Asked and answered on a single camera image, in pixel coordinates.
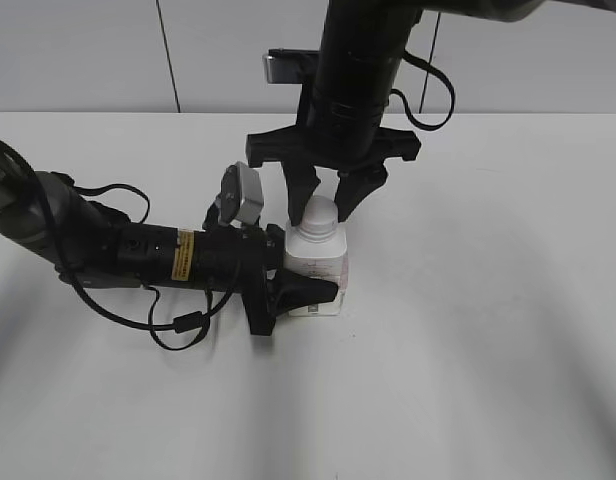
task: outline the bottle cap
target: bottle cap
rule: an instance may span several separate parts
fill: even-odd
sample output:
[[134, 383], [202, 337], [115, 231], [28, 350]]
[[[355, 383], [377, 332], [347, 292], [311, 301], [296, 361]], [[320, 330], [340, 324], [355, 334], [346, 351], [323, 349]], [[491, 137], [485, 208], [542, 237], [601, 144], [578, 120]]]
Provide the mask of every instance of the bottle cap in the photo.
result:
[[320, 195], [313, 195], [306, 204], [299, 224], [299, 234], [312, 242], [324, 242], [337, 232], [339, 212], [335, 202]]

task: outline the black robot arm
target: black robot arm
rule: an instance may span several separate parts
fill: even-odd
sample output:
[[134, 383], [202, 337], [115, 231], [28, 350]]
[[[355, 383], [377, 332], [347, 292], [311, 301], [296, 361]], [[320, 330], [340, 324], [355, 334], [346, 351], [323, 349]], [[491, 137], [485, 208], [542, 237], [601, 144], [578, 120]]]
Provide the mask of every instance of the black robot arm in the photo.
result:
[[[270, 335], [277, 316], [332, 301], [338, 287], [283, 268], [284, 231], [276, 225], [265, 230], [258, 226], [256, 206], [263, 206], [263, 200], [250, 201], [241, 212], [235, 208], [230, 200], [244, 188], [239, 184], [240, 171], [248, 173], [244, 169], [241, 164], [227, 170], [222, 181], [224, 208], [207, 218], [205, 231], [187, 231], [133, 223], [123, 212], [87, 201], [78, 193], [84, 189], [75, 187], [70, 177], [33, 172], [0, 141], [0, 233], [53, 263], [59, 278], [72, 285], [82, 300], [122, 325], [153, 330], [153, 334], [157, 330], [207, 331], [210, 316], [218, 308], [209, 305], [205, 313], [193, 312], [171, 324], [151, 326], [108, 312], [85, 288], [165, 286], [204, 290], [208, 298], [212, 291], [225, 292], [223, 304], [232, 293], [240, 293], [251, 333]], [[235, 218], [250, 223], [234, 227], [230, 222]]]
[[[563, 0], [616, 12], [616, 0]], [[423, 10], [499, 21], [517, 21], [543, 0], [330, 0], [319, 51], [270, 50], [265, 55], [269, 83], [302, 85], [295, 125], [249, 135], [248, 162], [280, 162], [288, 190], [288, 214], [301, 221], [319, 184], [315, 167], [339, 173], [335, 202], [345, 221], [357, 205], [384, 185], [384, 161], [415, 160], [421, 144], [411, 131], [381, 127], [402, 59], [440, 78], [443, 73], [405, 51]], [[411, 122], [421, 128], [421, 124]]]

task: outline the plastic bottle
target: plastic bottle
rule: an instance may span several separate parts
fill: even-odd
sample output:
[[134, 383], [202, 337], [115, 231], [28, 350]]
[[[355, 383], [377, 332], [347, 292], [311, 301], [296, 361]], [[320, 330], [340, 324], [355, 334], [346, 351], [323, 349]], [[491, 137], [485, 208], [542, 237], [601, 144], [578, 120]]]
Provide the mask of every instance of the plastic bottle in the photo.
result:
[[332, 200], [314, 195], [306, 205], [301, 224], [286, 227], [284, 266], [312, 278], [329, 280], [339, 285], [333, 302], [298, 308], [291, 316], [338, 315], [348, 285], [346, 230], [337, 220], [337, 205]]

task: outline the table surface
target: table surface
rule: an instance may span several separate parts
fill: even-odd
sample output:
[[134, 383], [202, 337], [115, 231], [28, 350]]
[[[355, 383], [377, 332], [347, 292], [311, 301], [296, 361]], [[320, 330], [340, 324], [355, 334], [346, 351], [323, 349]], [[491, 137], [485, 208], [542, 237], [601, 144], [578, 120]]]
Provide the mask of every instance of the table surface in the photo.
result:
[[[199, 228], [245, 135], [290, 123], [0, 113], [0, 136]], [[616, 115], [463, 115], [422, 140], [347, 223], [342, 314], [270, 339], [237, 297], [205, 343], [162, 351], [0, 237], [0, 480], [616, 478]], [[263, 221], [284, 224], [281, 170], [261, 176]], [[152, 300], [94, 295], [139, 321]], [[165, 290], [158, 315], [200, 305]]]

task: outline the yellow warning label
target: yellow warning label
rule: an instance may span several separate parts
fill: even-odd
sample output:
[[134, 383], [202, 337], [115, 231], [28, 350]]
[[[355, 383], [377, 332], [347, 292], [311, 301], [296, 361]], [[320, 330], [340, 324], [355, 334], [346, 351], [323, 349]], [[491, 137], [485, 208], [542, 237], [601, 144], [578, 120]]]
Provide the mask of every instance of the yellow warning label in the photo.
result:
[[172, 263], [171, 275], [173, 280], [188, 281], [194, 250], [195, 233], [190, 230], [177, 230], [177, 249], [175, 250], [175, 261]]

